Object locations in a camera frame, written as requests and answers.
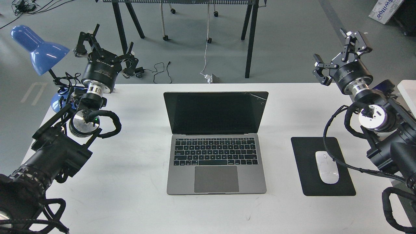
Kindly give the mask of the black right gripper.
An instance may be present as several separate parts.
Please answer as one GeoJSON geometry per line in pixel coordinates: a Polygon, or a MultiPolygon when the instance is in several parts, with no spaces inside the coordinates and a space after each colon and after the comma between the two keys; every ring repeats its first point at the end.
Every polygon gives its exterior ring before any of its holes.
{"type": "Polygon", "coordinates": [[[373,76],[360,61],[361,55],[370,53],[373,47],[359,31],[347,32],[342,28],[339,31],[345,37],[341,53],[334,57],[331,63],[324,63],[320,55],[314,54],[316,63],[313,75],[325,86],[335,81],[344,95],[358,95],[369,89],[373,81],[373,76]],[[324,75],[324,70],[329,70],[329,74],[324,75]]]}

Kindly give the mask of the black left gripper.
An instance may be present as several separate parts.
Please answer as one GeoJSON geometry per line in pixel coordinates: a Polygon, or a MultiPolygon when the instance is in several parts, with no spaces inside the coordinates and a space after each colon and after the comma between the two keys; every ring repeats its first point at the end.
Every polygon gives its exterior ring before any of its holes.
{"type": "Polygon", "coordinates": [[[100,24],[96,24],[95,30],[92,33],[80,32],[78,42],[74,48],[74,56],[77,58],[88,57],[88,64],[82,77],[82,84],[88,86],[90,82],[95,81],[105,86],[104,93],[113,92],[116,77],[121,72],[122,75],[129,79],[132,76],[141,78],[144,73],[143,67],[137,68],[138,59],[134,56],[132,51],[134,43],[131,42],[128,51],[118,56],[118,61],[112,63],[111,60],[115,60],[116,54],[111,52],[104,52],[100,47],[96,34],[100,24]],[[84,42],[88,42],[91,47],[91,52],[88,53],[84,42]],[[121,62],[126,62],[126,68],[122,71],[121,62]]]}

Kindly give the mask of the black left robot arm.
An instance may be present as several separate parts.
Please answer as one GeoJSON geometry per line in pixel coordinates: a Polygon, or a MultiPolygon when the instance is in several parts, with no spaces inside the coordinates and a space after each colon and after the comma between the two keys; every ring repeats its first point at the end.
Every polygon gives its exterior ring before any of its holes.
{"type": "Polygon", "coordinates": [[[62,83],[51,70],[68,54],[60,44],[44,41],[25,25],[15,26],[11,37],[31,55],[37,74],[49,72],[58,93],[58,110],[34,133],[34,151],[11,175],[1,175],[1,233],[47,234],[54,228],[68,234],[60,218],[66,207],[64,199],[47,199],[52,182],[64,183],[73,177],[91,157],[89,146],[96,138],[110,138],[122,128],[119,117],[104,110],[104,93],[113,92],[116,77],[131,77],[138,72],[138,59],[131,53],[133,43],[123,55],[116,55],[99,45],[96,34],[81,32],[74,49],[76,57],[86,57],[88,64],[81,80],[74,77],[62,83]]]}

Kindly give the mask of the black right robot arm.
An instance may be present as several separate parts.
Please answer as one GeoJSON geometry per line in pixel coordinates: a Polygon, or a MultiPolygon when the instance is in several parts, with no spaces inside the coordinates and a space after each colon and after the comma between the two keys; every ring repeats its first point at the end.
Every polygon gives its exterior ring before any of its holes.
{"type": "Polygon", "coordinates": [[[365,35],[346,32],[341,52],[325,63],[318,54],[313,75],[322,85],[335,82],[343,95],[350,95],[344,126],[352,135],[370,145],[367,157],[377,173],[402,181],[415,192],[415,118],[397,101],[395,85],[390,80],[369,88],[373,76],[360,57],[372,51],[365,35]]]}

